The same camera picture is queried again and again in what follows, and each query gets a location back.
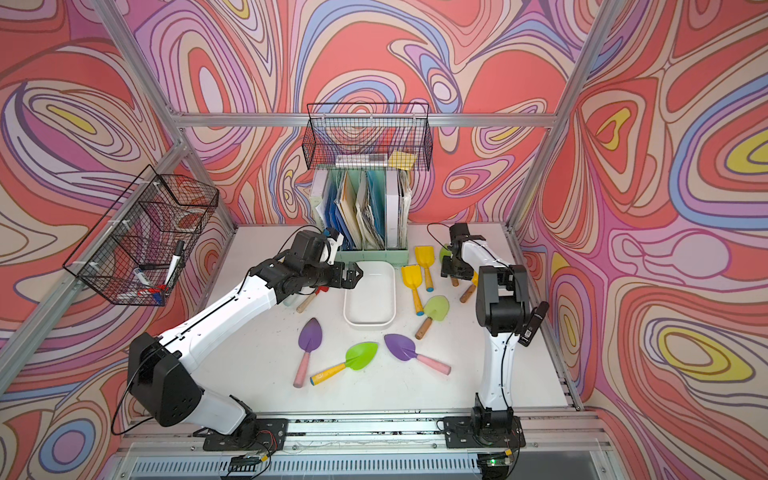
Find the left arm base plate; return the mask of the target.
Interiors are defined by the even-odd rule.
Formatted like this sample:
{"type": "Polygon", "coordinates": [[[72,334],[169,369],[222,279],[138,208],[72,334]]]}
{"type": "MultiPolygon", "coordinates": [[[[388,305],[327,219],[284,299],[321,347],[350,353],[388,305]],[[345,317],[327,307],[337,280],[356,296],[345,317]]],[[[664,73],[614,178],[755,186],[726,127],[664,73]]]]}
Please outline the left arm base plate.
{"type": "Polygon", "coordinates": [[[246,418],[232,434],[211,432],[204,437],[203,450],[213,452],[283,449],[289,421],[286,418],[246,418]]]}

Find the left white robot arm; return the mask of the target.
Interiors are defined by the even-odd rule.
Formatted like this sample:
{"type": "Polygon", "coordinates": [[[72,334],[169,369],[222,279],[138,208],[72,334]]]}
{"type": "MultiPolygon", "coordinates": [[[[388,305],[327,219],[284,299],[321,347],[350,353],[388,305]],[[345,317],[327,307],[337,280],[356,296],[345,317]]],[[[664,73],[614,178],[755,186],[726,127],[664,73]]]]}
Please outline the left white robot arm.
{"type": "Polygon", "coordinates": [[[241,401],[200,386],[192,377],[203,360],[249,321],[305,289],[354,289],[363,277],[356,264],[336,255],[343,234],[296,231],[289,248],[249,268],[229,293],[178,326],[130,344],[126,392],[161,426],[191,423],[232,435],[250,409],[241,401]]]}

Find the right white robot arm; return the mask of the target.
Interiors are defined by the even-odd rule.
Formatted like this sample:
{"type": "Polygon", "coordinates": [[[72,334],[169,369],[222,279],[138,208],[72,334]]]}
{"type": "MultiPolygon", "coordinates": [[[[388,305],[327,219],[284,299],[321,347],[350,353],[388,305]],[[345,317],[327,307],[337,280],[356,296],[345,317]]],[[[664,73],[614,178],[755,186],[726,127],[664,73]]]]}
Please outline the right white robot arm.
{"type": "Polygon", "coordinates": [[[441,261],[441,275],[476,280],[475,316],[483,330],[483,373],[475,394],[473,416],[493,423],[513,416],[511,370],[514,350],[529,319],[525,269],[509,254],[495,251],[466,223],[449,227],[449,254],[441,261]]]}

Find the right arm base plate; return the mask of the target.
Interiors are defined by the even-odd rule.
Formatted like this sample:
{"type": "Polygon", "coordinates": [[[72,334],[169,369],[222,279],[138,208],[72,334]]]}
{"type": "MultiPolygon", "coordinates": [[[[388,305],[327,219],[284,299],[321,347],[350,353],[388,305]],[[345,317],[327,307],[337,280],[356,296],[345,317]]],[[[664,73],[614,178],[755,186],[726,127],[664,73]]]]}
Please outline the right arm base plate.
{"type": "Polygon", "coordinates": [[[511,408],[474,407],[468,416],[448,416],[440,423],[449,449],[517,450],[526,446],[520,418],[511,408]]]}

